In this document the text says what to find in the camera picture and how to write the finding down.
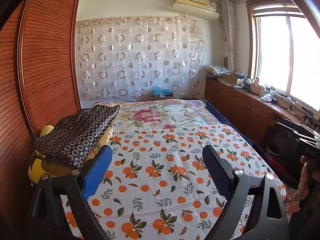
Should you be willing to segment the right hand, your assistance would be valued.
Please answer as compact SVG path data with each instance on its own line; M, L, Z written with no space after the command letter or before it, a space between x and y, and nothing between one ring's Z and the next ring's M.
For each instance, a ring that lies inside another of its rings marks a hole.
M298 185L298 193L301 200L304 200L309 194L308 184L311 181L311 179L319 182L319 170L311 174L311 172L309 171L308 161L308 158L305 156L302 156L300 159L300 162L304 164L300 174L300 182Z

